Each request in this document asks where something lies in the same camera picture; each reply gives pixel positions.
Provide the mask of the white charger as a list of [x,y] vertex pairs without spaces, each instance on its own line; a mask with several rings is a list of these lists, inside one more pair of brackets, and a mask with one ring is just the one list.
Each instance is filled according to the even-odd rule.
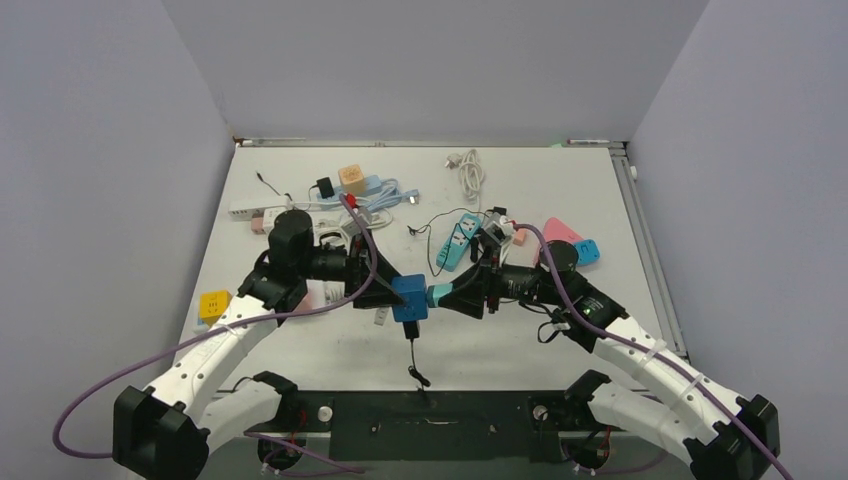
[[387,306],[377,308],[374,314],[374,324],[377,326],[384,326],[389,312],[390,308]]

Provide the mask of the salmon pink usb charger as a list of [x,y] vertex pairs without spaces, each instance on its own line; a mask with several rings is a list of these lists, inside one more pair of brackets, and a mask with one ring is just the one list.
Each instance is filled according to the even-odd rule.
[[517,229],[513,235],[512,243],[517,246],[522,246],[525,243],[526,235],[526,229]]

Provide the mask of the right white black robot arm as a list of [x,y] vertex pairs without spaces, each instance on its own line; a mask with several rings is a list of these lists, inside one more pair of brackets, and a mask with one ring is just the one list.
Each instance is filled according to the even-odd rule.
[[760,479],[770,468],[789,478],[778,459],[776,406],[720,385],[671,352],[579,274],[577,260],[577,248],[565,241],[543,244],[533,267],[498,265],[485,254],[452,282],[429,287],[428,303],[477,319],[496,312],[503,300],[544,306],[565,337],[650,394],[588,370],[566,392],[565,414],[573,425],[599,423],[635,434],[684,462],[697,479]]

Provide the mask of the blue white small adapter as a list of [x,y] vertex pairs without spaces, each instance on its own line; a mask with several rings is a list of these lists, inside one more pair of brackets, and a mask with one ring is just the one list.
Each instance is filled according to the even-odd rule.
[[395,277],[391,286],[402,300],[400,304],[392,306],[393,319],[396,323],[410,323],[428,318],[429,305],[424,274]]

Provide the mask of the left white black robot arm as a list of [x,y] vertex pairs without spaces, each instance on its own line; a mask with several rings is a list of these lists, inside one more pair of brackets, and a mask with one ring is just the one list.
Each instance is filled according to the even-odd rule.
[[117,464],[145,479],[195,479],[215,450],[253,426],[292,426],[297,387],[280,375],[261,372],[234,393],[216,393],[285,315],[301,315],[308,281],[343,283],[357,309],[403,302],[392,286],[400,274],[367,229],[348,248],[319,246],[311,216],[289,210],[276,217],[268,243],[214,328],[145,388],[118,396],[111,453]]

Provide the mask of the teal power strip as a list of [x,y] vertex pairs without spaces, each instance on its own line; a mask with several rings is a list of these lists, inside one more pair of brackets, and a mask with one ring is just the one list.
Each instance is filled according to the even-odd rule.
[[453,272],[458,267],[481,224],[481,219],[471,213],[465,213],[459,218],[436,256],[439,272]]

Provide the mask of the teal usb charger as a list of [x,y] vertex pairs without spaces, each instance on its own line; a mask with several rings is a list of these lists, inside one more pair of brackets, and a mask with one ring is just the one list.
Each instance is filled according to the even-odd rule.
[[451,283],[430,285],[427,288],[427,304],[429,308],[438,308],[441,300],[453,291]]

